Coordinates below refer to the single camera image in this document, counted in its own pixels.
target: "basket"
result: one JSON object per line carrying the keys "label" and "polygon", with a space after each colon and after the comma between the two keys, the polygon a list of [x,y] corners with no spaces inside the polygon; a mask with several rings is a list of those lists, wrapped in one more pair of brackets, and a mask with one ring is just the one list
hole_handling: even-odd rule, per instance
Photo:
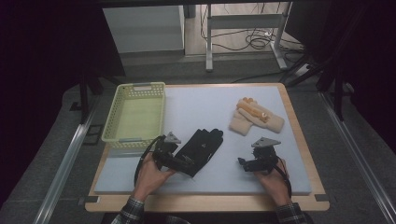
{"label": "basket", "polygon": [[164,108],[163,82],[119,85],[102,140],[114,148],[146,148],[163,134]]}

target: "gray carpet floor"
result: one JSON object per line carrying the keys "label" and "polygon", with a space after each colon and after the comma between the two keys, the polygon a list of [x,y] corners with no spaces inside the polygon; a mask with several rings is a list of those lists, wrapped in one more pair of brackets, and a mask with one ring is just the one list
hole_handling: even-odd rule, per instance
{"label": "gray carpet floor", "polygon": [[[271,54],[256,55],[254,58],[243,55],[235,58],[219,56],[215,58],[213,73],[205,71],[202,58],[177,59],[175,62],[165,63],[147,58],[146,63],[125,63],[124,69],[127,77],[120,77],[124,82],[163,81],[166,84],[278,82],[282,76]],[[245,77],[254,78],[239,80]],[[294,88],[288,88],[290,100],[331,203],[328,211],[307,214],[315,223],[387,223],[316,92],[316,80],[316,77],[312,77]],[[104,79],[101,82],[105,91],[100,96],[92,125],[104,125],[116,89],[114,84]],[[80,112],[70,110],[72,104],[78,101],[78,87],[64,93],[59,116],[34,161],[4,203],[0,211],[0,223],[32,223],[35,219],[79,124]],[[360,116],[347,97],[344,98],[343,112],[345,124],[360,146],[362,154],[389,197],[395,199],[396,176],[392,171],[396,169],[396,156]],[[92,136],[85,138],[87,144],[78,153],[49,223],[109,223],[114,217],[114,214],[87,212],[82,203],[88,195],[105,146],[102,141],[95,145],[94,140]],[[161,215],[148,214],[147,218],[148,221],[156,223]],[[275,218],[272,213],[174,215],[184,217],[191,223],[250,224],[266,223],[266,220],[271,222]]]}

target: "wooden table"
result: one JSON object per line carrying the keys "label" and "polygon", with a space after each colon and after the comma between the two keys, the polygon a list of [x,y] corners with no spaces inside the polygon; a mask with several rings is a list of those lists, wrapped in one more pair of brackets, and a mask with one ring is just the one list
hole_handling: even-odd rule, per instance
{"label": "wooden table", "polygon": [[[317,168],[305,142],[300,124],[296,118],[290,98],[285,87],[279,83],[255,84],[205,84],[205,85],[167,85],[166,88],[177,87],[265,87],[277,86],[293,130],[300,154],[304,161],[312,192],[306,196],[292,196],[295,203],[299,203],[305,211],[325,211],[330,203],[326,200],[326,192],[318,176]],[[100,160],[89,197],[95,202],[86,202],[85,208],[90,212],[119,212],[126,204],[129,195],[96,194],[94,188],[105,164],[109,145],[106,145]],[[145,210],[150,212],[261,212],[272,211],[275,205],[267,195],[150,195],[145,203]]]}

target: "plaid shirt sleeve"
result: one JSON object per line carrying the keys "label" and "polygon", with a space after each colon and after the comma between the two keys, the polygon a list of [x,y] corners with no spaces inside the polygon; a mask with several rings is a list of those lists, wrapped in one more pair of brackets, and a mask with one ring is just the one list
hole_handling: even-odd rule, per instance
{"label": "plaid shirt sleeve", "polygon": [[128,202],[122,207],[120,213],[111,224],[140,224],[143,223],[145,204],[130,197]]}
{"label": "plaid shirt sleeve", "polygon": [[280,206],[276,209],[280,224],[306,224],[306,219],[297,203]]}

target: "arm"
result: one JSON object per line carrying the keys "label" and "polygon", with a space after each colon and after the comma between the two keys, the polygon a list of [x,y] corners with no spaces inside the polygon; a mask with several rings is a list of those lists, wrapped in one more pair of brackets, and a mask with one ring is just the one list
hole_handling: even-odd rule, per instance
{"label": "arm", "polygon": [[[279,160],[277,166],[287,174],[284,160]],[[299,204],[293,203],[288,194],[288,188],[282,175],[273,170],[269,175],[254,172],[262,186],[276,204],[276,214],[281,224],[307,223]]]}
{"label": "arm", "polygon": [[143,160],[142,168],[137,178],[136,186],[128,199],[127,204],[122,207],[119,215],[112,224],[142,223],[144,213],[144,202],[154,190],[158,189],[165,181],[175,173],[174,170],[160,171],[149,153]]}

